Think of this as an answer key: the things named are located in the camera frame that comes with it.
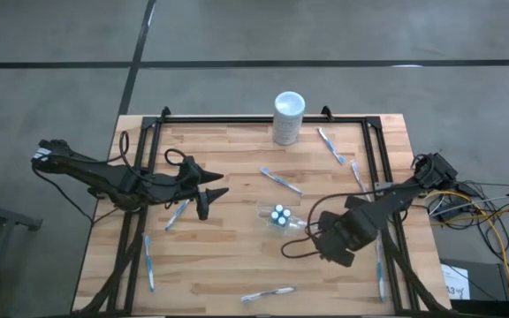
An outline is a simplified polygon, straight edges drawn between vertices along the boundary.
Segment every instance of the wooden table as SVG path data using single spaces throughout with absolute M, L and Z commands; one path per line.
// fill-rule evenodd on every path
M 119 118 L 111 156 L 118 155 L 118 135 L 127 130 L 131 137 L 127 157 L 132 162 L 141 119 L 141 116 Z M 404 118 L 402 115 L 382 115 L 381 119 L 392 176 L 397 182 L 404 181 L 412 175 L 409 165 L 413 158 Z M 346 159 L 356 160 L 361 176 L 369 182 L 361 128 L 351 124 L 323 127 L 336 149 Z M 315 124 L 304 124 L 300 141 L 288 147 L 272 142 L 268 124 L 164 124 L 156 171 L 176 174 L 163 160 L 167 148 L 178 148 L 193 155 L 205 170 L 225 174 L 224 179 L 208 184 L 208 187 L 228 186 L 230 191 L 211 205 L 207 221 L 198 220 L 195 204 L 191 203 L 168 232 L 163 228 L 176 207 L 169 210 L 160 205 L 150 207 L 146 233 L 152 238 L 156 292 L 149 291 L 143 254 L 133 314 L 393 313 L 391 301 L 382 303 L 378 298 L 374 244 L 356 254 L 351 268 L 322 261 L 316 255 L 290 260 L 280 254 L 280 247 L 291 238 L 275 235 L 257 217 L 257 201 L 281 203 L 292 208 L 296 216 L 305 218 L 309 208 L 322 196 L 361 190 L 352 170 L 340 166 L 328 150 L 317 134 Z M 376 164 L 382 171 L 379 160 Z M 264 177 L 260 172 L 262 166 L 299 187 L 304 196 L 300 197 Z M 342 198 L 326 201 L 318 211 L 328 209 L 340 214 L 344 212 L 343 203 Z M 100 202 L 96 217 L 111 208 L 109 201 Z M 104 218 L 91 231 L 74 309 L 84 307 L 113 270 L 122 215 L 117 212 Z M 450 307 L 425 212 L 411 209 L 404 225 L 415 272 L 437 300 Z M 307 243 L 292 246 L 288 253 L 313 250 L 311 243 Z M 384 277 L 386 293 L 390 295 L 386 275 Z M 401 275 L 399 281 L 406 302 Z M 125 298 L 123 282 L 126 284 L 126 278 L 119 291 L 120 307 Z M 298 290 L 247 305 L 239 301 L 241 296 L 249 293 L 290 285 L 297 286 Z

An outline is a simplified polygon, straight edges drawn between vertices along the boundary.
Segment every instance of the gray floor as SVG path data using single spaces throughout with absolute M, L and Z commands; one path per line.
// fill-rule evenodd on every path
M 0 62 L 130 61 L 145 5 L 0 1 Z M 509 1 L 164 0 L 143 56 L 271 58 L 509 58 Z M 55 138 L 104 158 L 127 71 L 0 70 L 0 206 L 44 219 L 39 232 L 14 233 L 0 314 L 70 309 L 88 224 L 29 159 L 40 139 Z M 129 113 L 269 113 L 286 89 L 308 112 L 404 113 L 415 153 L 442 152 L 464 179 L 509 183 L 509 67 L 141 70 Z M 54 179 L 93 210 L 85 186 Z M 475 230 L 434 233 L 442 257 L 498 262 Z

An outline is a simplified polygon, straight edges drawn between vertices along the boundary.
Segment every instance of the wooden tabletop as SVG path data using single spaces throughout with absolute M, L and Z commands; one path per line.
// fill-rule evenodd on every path
M 412 149 L 402 115 L 381 115 L 392 175 L 404 181 L 412 175 Z M 118 136 L 128 131 L 131 147 L 127 155 L 133 162 L 142 116 L 122 116 L 118 120 L 111 156 L 118 155 Z M 209 219 L 199 221 L 195 203 L 168 232 L 164 226 L 176 206 L 149 208 L 145 232 L 152 239 L 152 263 L 156 291 L 150 292 L 144 254 L 133 303 L 133 314 L 157 315 L 334 315 L 391 314 L 390 299 L 378 297 L 374 244 L 361 249 L 351 268 L 322 261 L 317 255 L 290 260 L 280 253 L 289 239 L 277 235 L 256 213 L 257 202 L 280 203 L 295 216 L 306 218 L 310 207 L 331 193 L 359 192 L 349 166 L 341 166 L 315 130 L 304 124 L 299 142 L 283 147 L 272 142 L 268 124 L 175 124 L 163 125 L 156 172 L 177 172 L 163 159 L 167 148 L 178 148 L 205 170 L 225 177 L 208 188 L 229 187 L 230 191 L 210 206 Z M 359 164 L 361 177 L 368 182 L 367 155 L 358 124 L 325 124 L 324 131 L 335 148 L 348 160 Z M 376 163 L 380 166 L 377 152 Z M 279 177 L 299 187 L 297 193 L 263 176 L 265 166 Z M 317 210 L 344 213 L 344 199 L 326 201 Z M 96 216 L 112 209 L 101 201 Z M 74 309 L 84 307 L 101 288 L 111 271 L 117 252 L 122 212 L 104 218 L 91 231 Z M 439 265 L 435 240 L 424 211 L 410 210 L 404 222 L 406 239 L 414 271 L 437 300 L 450 307 Z M 290 254 L 314 251 L 309 242 L 288 248 Z M 122 280 L 118 304 L 125 298 L 126 275 Z M 390 295 L 384 273 L 386 294 Z M 406 303 L 405 285 L 400 289 Z M 269 296 L 249 304 L 240 297 L 296 286 L 287 295 Z

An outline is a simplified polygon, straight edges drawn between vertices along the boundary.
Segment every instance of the concrete floor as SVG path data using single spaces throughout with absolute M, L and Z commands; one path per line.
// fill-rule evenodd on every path
M 130 61 L 145 0 L 0 0 L 0 62 Z M 163 0 L 143 60 L 509 58 L 509 1 Z M 0 206 L 18 228 L 0 270 L 0 314 L 65 314 L 87 221 L 30 170 L 40 139 L 108 153 L 127 69 L 0 70 Z M 308 113 L 404 113 L 414 152 L 460 178 L 509 183 L 509 67 L 141 70 L 130 114 L 269 113 L 291 89 Z M 86 187 L 55 179 L 86 211 Z M 489 188 L 498 195 L 505 188 Z M 505 216 L 509 230 L 509 216 Z M 440 256 L 498 262 L 476 230 L 434 229 Z

